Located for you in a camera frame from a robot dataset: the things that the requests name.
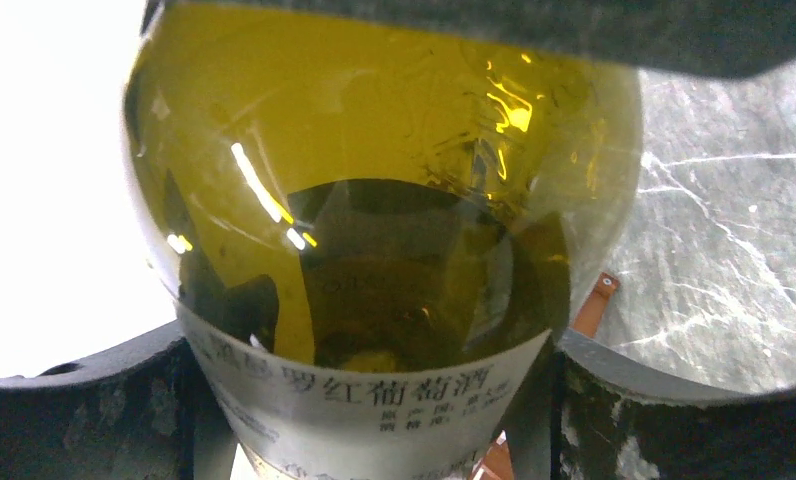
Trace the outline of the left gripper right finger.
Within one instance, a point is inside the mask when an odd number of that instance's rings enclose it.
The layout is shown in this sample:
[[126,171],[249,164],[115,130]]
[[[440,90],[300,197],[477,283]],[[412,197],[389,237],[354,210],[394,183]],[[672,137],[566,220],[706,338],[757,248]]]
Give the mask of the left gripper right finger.
[[704,385],[571,330],[542,351],[503,428],[519,479],[796,479],[796,387]]

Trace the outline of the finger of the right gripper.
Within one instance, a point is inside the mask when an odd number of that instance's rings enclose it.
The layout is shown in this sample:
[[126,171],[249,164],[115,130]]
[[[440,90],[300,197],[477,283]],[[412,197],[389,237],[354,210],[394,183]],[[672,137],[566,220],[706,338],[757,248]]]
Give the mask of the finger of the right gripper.
[[744,79],[796,59],[796,1],[248,1],[687,75]]

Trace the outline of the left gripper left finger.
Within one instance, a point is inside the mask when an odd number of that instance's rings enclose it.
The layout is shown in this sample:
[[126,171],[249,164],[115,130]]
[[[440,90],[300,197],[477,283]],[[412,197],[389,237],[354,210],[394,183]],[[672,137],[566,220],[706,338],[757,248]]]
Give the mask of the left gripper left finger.
[[176,322],[0,379],[0,479],[228,479],[236,445]]

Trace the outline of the dark green wine bottle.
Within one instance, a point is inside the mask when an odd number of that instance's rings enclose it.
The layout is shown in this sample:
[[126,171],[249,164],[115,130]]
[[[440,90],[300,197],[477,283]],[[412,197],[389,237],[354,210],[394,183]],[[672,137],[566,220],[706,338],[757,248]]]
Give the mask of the dark green wine bottle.
[[249,459],[465,476],[617,242],[636,69],[164,1],[124,92],[151,262]]

